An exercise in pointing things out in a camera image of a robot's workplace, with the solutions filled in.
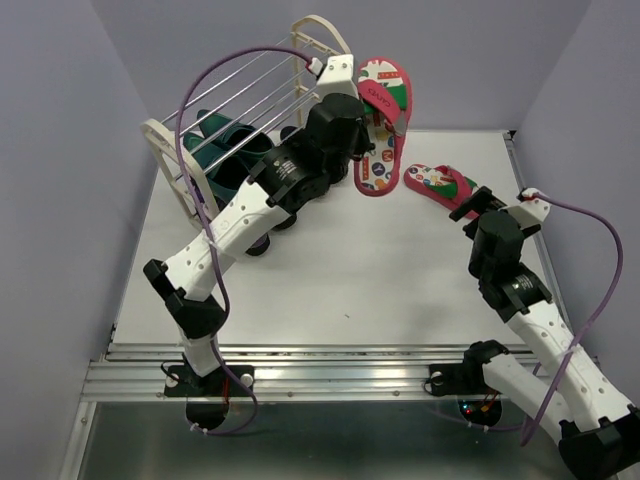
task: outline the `wall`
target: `wall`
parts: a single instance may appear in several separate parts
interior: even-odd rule
[[[640,2],[594,2],[527,114],[516,148],[523,174],[550,196],[591,208],[618,228],[625,271],[589,336],[611,380],[640,403]],[[555,210],[545,238],[574,325],[602,298],[615,248],[595,221]]]
[[[175,110],[189,83],[216,59],[276,42],[293,21],[315,13],[337,26],[360,60],[383,55],[406,66],[414,127],[471,129],[520,124],[589,4],[360,0],[345,8],[342,0],[92,1],[153,116]],[[277,80],[252,99],[280,85]],[[212,106],[222,97],[212,97]]]
[[[10,2],[0,45],[0,476],[50,479],[154,165],[146,111],[88,1]]]

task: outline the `gray floor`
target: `gray floor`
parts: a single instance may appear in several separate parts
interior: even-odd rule
[[[104,404],[94,421],[84,480],[570,479],[539,433],[471,430],[440,419],[428,403],[261,406],[237,437],[189,432],[180,404]],[[452,402],[442,411],[455,413]],[[522,414],[505,405],[502,425]]]

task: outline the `white table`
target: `white table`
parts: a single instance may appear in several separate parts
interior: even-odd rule
[[[500,132],[410,132],[403,168],[449,164],[507,203],[518,193]],[[219,334],[240,345],[466,345],[522,341],[482,300],[467,272],[472,242],[448,211],[402,182],[380,198],[361,195],[351,174],[274,233],[262,257],[225,275],[232,314]],[[197,234],[158,174],[113,339],[175,345],[176,326],[142,267]],[[543,276],[532,240],[523,261]]]

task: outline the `red strap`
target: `red strap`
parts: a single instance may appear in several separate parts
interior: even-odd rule
[[[375,80],[358,82],[358,93],[362,99],[384,115],[391,125],[395,125],[402,110],[389,91]]]
[[[435,169],[440,173],[449,175],[451,178],[453,178],[453,181],[456,182],[456,185],[458,186],[458,192],[456,193],[456,196],[453,197],[453,203],[455,203],[456,205],[460,205],[464,200],[471,196],[471,194],[473,193],[473,189],[471,188],[471,185],[469,185],[469,182],[467,181],[465,176],[462,175],[459,171],[451,168],[448,165],[440,165],[438,167],[435,167]]]

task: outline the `red flip-flop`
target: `red flip-flop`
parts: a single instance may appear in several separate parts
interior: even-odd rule
[[[400,179],[412,111],[411,81],[393,60],[374,57],[358,67],[358,93],[365,102],[365,121],[375,148],[355,162],[354,182],[364,195],[379,197],[390,193]]]
[[[435,200],[449,210],[458,208],[477,188],[476,182],[447,165],[430,168],[418,163],[404,172],[404,183],[414,192]],[[471,220],[477,216],[475,212],[466,215]]]

